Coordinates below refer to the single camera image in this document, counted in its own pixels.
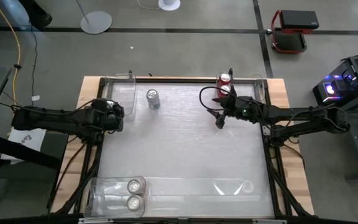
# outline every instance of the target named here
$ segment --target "gray floor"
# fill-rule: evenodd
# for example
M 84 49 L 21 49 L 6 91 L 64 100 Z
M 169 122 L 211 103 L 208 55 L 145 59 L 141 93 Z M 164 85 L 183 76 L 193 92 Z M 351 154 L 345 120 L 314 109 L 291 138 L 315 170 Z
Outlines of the gray floor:
M 140 0 L 155 7 L 157 0 Z M 38 1 L 52 16 L 51 27 L 79 27 L 81 14 L 74 0 Z M 256 29 L 252 0 L 182 0 L 174 12 L 140 8 L 136 0 L 81 1 L 85 11 L 104 10 L 117 28 Z M 15 25 L 28 18 L 16 0 L 0 1 Z M 358 30 L 358 1 L 353 0 L 259 0 L 264 28 L 277 9 L 316 11 L 319 30 Z M 0 17 L 0 26 L 4 26 Z M 30 103 L 34 38 L 18 32 L 22 66 L 17 78 L 17 100 Z M 73 109 L 85 75 L 109 75 L 131 69 L 137 75 L 214 77 L 232 67 L 237 77 L 266 77 L 257 34 L 164 34 L 36 32 L 39 42 L 35 71 L 37 106 Z M 358 35 L 307 35 L 308 50 L 282 55 L 268 48 L 273 76 L 284 78 L 292 107 L 316 105 L 311 89 L 341 58 L 358 54 Z M 10 32 L 0 31 L 0 66 L 16 62 L 16 43 Z M 12 79 L 5 91 L 12 93 Z M 0 101 L 10 103 L 1 96 Z M 0 136 L 9 130 L 12 113 L 0 106 Z M 315 213 L 323 218 L 358 221 L 358 182 L 344 175 L 358 164 L 347 135 L 310 134 L 300 138 L 306 175 Z

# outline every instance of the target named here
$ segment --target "can lid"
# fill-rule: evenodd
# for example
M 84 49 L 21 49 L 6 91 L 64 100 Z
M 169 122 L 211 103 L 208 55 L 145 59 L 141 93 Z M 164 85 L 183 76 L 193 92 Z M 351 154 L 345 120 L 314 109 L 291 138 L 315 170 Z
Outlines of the can lid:
M 226 91 L 230 91 L 230 87 L 228 85 L 221 86 L 221 89 L 226 90 Z
M 230 79 L 231 79 L 231 76 L 229 74 L 226 74 L 226 73 L 221 74 L 221 80 L 222 81 L 228 82 L 228 81 L 230 81 Z
M 157 91 L 149 90 L 146 94 L 147 98 L 154 99 L 158 95 Z

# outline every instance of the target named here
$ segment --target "yellow cable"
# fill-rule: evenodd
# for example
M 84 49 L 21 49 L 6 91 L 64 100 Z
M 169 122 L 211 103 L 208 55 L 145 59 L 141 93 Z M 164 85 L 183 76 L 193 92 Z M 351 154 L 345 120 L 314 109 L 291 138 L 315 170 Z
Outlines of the yellow cable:
M 16 36 L 15 30 L 12 28 L 11 23 L 8 21 L 8 19 L 6 19 L 5 14 L 2 12 L 2 10 L 0 9 L 0 13 L 3 16 L 3 18 L 5 19 L 6 23 L 8 24 L 9 28 L 11 28 L 13 35 L 15 36 L 16 39 L 16 43 L 17 43 L 17 65 L 20 65 L 20 57 L 21 57 L 21 53 L 20 53 L 20 43 L 19 43 L 19 39 Z M 17 73 L 19 72 L 19 69 L 16 68 L 15 70 L 15 75 L 13 76 L 13 84 L 12 84 L 12 89 L 13 89 L 13 103 L 16 105 L 16 76 Z

